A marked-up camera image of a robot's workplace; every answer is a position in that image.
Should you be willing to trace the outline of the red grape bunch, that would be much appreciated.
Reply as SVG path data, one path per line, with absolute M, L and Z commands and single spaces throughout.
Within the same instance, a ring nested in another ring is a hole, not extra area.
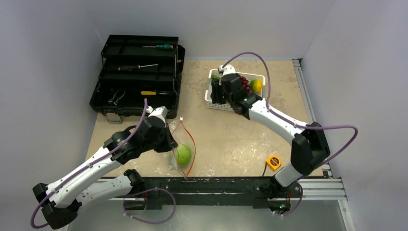
M 239 76 L 239 77 L 240 77 L 240 80 L 241 80 L 241 83 L 242 83 L 242 86 L 243 86 L 243 89 L 245 90 L 245 92 L 250 93 L 252 91 L 252 89 L 250 87 L 250 84 L 249 84 L 249 81 L 247 80 L 247 78 L 244 77 L 244 76 Z

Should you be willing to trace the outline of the green cabbage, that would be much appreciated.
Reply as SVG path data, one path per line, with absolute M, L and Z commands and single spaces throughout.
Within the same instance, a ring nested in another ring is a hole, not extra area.
M 176 160 L 181 166 L 188 164 L 191 160 L 191 149 L 185 144 L 180 144 L 176 150 Z

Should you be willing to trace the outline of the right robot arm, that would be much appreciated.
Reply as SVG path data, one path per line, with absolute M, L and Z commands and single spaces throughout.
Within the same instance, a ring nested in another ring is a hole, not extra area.
M 317 122 L 306 124 L 276 111 L 267 101 L 243 87 L 240 75 L 227 74 L 210 80 L 213 103 L 229 104 L 233 111 L 280 135 L 291 146 L 291 159 L 270 183 L 271 192 L 281 196 L 289 185 L 313 172 L 330 155 L 324 131 Z

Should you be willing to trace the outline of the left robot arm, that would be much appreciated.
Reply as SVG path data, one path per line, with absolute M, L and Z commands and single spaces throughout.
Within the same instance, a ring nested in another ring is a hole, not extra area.
M 99 201 L 125 195 L 137 197 L 149 192 L 143 178 L 134 169 L 128 169 L 103 184 L 97 181 L 144 152 L 165 153 L 177 145 L 162 115 L 150 114 L 136 126 L 114 133 L 91 158 L 72 172 L 54 183 L 39 183 L 33 187 L 38 206 L 31 217 L 31 226 L 35 229 L 50 226 L 57 230 L 76 219 L 85 207 Z M 46 220 L 44 226 L 34 223 L 39 211 Z

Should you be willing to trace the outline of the clear orange zip bag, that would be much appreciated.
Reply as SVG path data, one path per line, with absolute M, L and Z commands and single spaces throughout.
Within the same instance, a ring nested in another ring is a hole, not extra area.
M 172 148 L 167 157 L 170 165 L 187 180 L 195 162 L 196 143 L 183 121 L 183 117 L 180 116 L 178 121 L 173 121 L 169 125 L 172 138 L 178 146 Z

